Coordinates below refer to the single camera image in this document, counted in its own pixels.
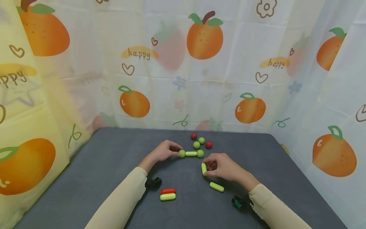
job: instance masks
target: white curtain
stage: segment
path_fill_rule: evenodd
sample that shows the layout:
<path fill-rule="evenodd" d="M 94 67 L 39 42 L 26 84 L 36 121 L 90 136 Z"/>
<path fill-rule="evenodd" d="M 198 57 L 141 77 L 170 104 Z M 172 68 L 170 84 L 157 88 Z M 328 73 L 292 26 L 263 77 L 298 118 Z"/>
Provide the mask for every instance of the white curtain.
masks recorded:
<path fill-rule="evenodd" d="M 105 126 L 270 133 L 366 228 L 365 18 L 364 0 L 0 0 L 0 228 Z M 14 189 L 38 138 L 52 167 Z"/>

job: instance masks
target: green ball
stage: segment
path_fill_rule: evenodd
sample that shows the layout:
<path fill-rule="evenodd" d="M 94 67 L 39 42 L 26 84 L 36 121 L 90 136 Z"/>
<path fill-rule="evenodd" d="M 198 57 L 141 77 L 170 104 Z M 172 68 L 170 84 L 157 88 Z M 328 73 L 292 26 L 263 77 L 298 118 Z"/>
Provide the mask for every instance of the green ball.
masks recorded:
<path fill-rule="evenodd" d="M 204 157 L 204 152 L 203 152 L 203 150 L 201 150 L 201 149 L 199 149 L 199 150 L 197 150 L 197 157 L 199 157 L 199 158 L 202 158 L 202 157 Z"/>
<path fill-rule="evenodd" d="M 186 156 L 186 152 L 184 150 L 179 150 L 179 153 L 180 153 L 180 157 L 183 158 Z"/>
<path fill-rule="evenodd" d="M 200 137 L 200 138 L 198 139 L 198 142 L 199 142 L 201 145 L 203 145 L 203 144 L 205 143 L 205 139 L 204 139 L 203 137 Z"/>
<path fill-rule="evenodd" d="M 193 148 L 195 148 L 195 149 L 199 149 L 199 148 L 200 148 L 200 146 L 201 146 L 201 144 L 200 144 L 199 142 L 197 142 L 197 141 L 195 141 L 195 142 L 193 143 Z"/>

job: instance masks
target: gray table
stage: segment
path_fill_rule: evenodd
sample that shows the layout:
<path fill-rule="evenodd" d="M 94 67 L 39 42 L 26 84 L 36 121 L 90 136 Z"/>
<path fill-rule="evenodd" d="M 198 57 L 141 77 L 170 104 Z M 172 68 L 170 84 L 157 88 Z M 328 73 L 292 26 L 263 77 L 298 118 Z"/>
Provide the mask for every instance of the gray table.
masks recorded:
<path fill-rule="evenodd" d="M 98 130 L 15 229 L 83 229 L 147 153 L 164 139 L 193 150 L 190 134 L 173 130 Z M 213 142 L 211 150 L 202 147 L 205 157 L 211 152 L 226 152 L 313 229 L 346 228 L 272 135 L 198 132 L 198 136 Z M 233 195 L 245 193 L 237 184 L 217 179 L 214 181 L 225 191 L 211 189 L 209 180 L 202 176 L 201 161 L 185 157 L 156 164 L 149 177 L 160 177 L 162 186 L 145 193 L 126 228 L 268 228 L 251 210 L 239 211 L 233 206 Z M 176 188 L 176 200 L 161 202 L 163 188 Z"/>

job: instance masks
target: left hand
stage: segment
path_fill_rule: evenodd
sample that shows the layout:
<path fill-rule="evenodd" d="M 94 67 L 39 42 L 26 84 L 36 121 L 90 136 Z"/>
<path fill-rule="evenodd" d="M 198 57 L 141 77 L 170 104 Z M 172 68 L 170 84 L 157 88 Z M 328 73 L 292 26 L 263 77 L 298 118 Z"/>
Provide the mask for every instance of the left hand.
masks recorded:
<path fill-rule="evenodd" d="M 161 142 L 149 155 L 156 161 L 164 161 L 171 156 L 179 157 L 179 150 L 183 149 L 180 145 L 175 142 L 165 140 Z"/>
<path fill-rule="evenodd" d="M 147 173 L 151 170 L 156 162 L 164 161 L 172 156 L 179 157 L 179 150 L 183 149 L 175 142 L 165 140 L 161 142 L 151 153 L 149 153 L 138 165 Z"/>

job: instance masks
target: hand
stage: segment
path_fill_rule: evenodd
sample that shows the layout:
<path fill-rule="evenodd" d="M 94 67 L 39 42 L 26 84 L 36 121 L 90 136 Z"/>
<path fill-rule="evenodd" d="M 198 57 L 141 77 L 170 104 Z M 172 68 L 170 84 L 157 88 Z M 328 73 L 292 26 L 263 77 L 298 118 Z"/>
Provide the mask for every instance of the hand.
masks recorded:
<path fill-rule="evenodd" d="M 221 177 L 229 181 L 240 183 L 250 192 L 259 181 L 248 171 L 241 168 L 227 154 L 210 154 L 202 161 L 206 163 L 207 172 L 204 176 Z"/>
<path fill-rule="evenodd" d="M 151 153 L 149 153 L 138 165 L 145 169 L 147 173 L 151 170 L 155 163 L 164 161 L 171 156 L 179 157 L 179 150 L 183 149 L 175 142 L 165 140 L 161 142 Z"/>
<path fill-rule="evenodd" d="M 175 142 L 165 140 L 161 142 L 149 155 L 153 157 L 156 162 L 164 161 L 171 156 L 179 157 L 179 150 L 183 149 Z"/>

